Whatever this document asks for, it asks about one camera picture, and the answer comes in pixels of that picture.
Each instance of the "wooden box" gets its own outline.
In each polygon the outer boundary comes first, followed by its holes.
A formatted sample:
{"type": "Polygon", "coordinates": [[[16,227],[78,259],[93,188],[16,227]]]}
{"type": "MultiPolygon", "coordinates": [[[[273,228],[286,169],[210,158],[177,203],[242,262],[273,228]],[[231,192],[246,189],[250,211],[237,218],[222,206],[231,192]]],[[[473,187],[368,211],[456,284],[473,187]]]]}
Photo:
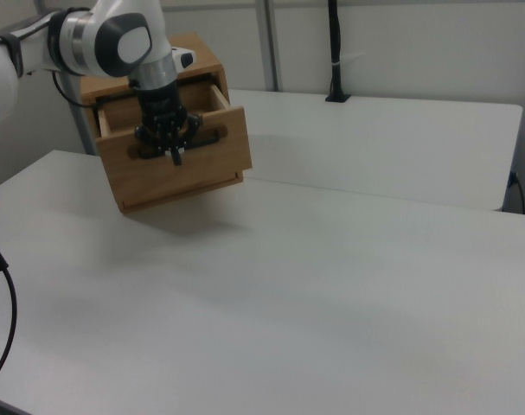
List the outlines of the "wooden box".
{"type": "Polygon", "coordinates": [[[141,125],[141,110],[127,79],[85,77],[84,104],[96,135],[108,181],[124,214],[243,181],[252,168],[242,107],[231,107],[222,64],[196,34],[170,37],[172,46],[197,53],[197,62],[178,77],[182,103],[189,113],[202,116],[195,140],[220,134],[220,141],[182,154],[182,166],[170,156],[144,160],[134,131],[141,125]]]}

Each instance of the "cable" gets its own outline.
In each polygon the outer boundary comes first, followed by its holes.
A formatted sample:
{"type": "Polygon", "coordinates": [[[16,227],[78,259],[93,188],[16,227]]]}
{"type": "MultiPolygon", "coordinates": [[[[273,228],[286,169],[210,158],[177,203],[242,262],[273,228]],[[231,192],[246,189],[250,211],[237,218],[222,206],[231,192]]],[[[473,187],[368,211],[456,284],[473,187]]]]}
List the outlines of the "cable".
{"type": "Polygon", "coordinates": [[[0,360],[0,372],[3,369],[4,363],[9,357],[10,349],[12,348],[12,342],[14,341],[14,334],[16,332],[16,319],[18,318],[18,304],[16,300],[16,288],[14,287],[14,282],[9,273],[9,265],[3,258],[3,255],[0,253],[0,272],[4,274],[7,284],[9,285],[10,290],[10,302],[12,307],[12,317],[10,318],[10,331],[9,338],[6,341],[6,346],[4,346],[3,355],[0,360]]]}
{"type": "Polygon", "coordinates": [[[70,97],[68,97],[64,91],[62,90],[60,84],[58,83],[58,79],[56,78],[56,72],[53,72],[53,82],[54,82],[54,86],[56,86],[56,89],[58,90],[59,93],[61,93],[62,97],[64,97],[64,99],[66,101],[68,101],[70,104],[72,105],[75,105],[75,106],[78,106],[79,108],[91,108],[91,109],[97,109],[98,106],[97,104],[92,104],[92,105],[83,105],[83,104],[80,104],[78,102],[75,102],[73,99],[71,99],[70,97]]]}
{"type": "Polygon", "coordinates": [[[518,188],[520,189],[520,197],[522,198],[522,214],[525,214],[525,198],[523,197],[523,187],[520,183],[520,179],[516,177],[514,183],[517,184],[518,188]]]}
{"type": "Polygon", "coordinates": [[[7,284],[9,285],[10,301],[12,304],[12,317],[10,320],[9,338],[6,341],[6,346],[4,346],[3,355],[1,356],[0,360],[0,372],[3,369],[6,359],[9,357],[10,349],[12,348],[12,342],[14,341],[14,334],[16,332],[16,319],[18,318],[18,304],[16,301],[16,289],[14,287],[14,282],[12,281],[9,270],[4,270],[3,274],[6,278],[7,284]]]}
{"type": "Polygon", "coordinates": [[[28,32],[28,33],[24,33],[23,35],[21,36],[18,36],[18,39],[20,41],[23,41],[24,39],[28,39],[30,36],[36,34],[37,32],[45,29],[46,27],[48,27],[48,24],[49,22],[45,22],[44,24],[40,25],[40,26],[37,26],[35,29],[33,29],[31,32],[28,32]]]}

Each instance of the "drawer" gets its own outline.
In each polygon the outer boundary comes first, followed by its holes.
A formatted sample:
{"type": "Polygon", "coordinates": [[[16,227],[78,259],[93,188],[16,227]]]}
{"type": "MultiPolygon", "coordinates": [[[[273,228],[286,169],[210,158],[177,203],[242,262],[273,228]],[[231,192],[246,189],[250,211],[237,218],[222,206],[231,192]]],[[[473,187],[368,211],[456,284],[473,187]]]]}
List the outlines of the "drawer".
{"type": "Polygon", "coordinates": [[[220,141],[186,150],[182,165],[171,156],[149,160],[139,157],[141,144],[134,135],[141,125],[141,110],[133,96],[99,106],[99,155],[114,198],[123,213],[130,213],[242,182],[243,170],[252,168],[245,112],[232,107],[210,80],[179,87],[183,105],[202,118],[195,142],[218,131],[220,141]]]}

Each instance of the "table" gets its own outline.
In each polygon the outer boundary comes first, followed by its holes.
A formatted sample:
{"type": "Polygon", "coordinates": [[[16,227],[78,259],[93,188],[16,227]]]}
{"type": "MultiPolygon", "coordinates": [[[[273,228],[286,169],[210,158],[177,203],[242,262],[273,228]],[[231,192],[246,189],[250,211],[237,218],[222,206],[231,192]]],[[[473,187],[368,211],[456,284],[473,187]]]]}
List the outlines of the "table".
{"type": "Polygon", "coordinates": [[[0,400],[34,415],[525,415],[525,216],[251,178],[124,217],[54,152],[0,247],[0,400]]]}
{"type": "Polygon", "coordinates": [[[522,119],[517,105],[230,91],[243,105],[246,176],[497,210],[522,119]]]}

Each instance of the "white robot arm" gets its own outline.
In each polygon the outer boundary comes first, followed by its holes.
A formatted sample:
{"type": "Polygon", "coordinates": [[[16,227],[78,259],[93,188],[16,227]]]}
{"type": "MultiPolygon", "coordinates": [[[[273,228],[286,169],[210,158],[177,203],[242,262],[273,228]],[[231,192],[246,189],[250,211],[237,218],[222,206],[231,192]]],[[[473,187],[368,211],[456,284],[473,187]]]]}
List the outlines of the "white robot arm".
{"type": "Polygon", "coordinates": [[[143,111],[136,136],[181,164],[179,131],[189,121],[176,78],[195,52],[171,47],[159,0],[99,0],[88,9],[46,12],[0,31],[0,121],[16,103],[17,79],[36,70],[127,76],[143,111]]]}

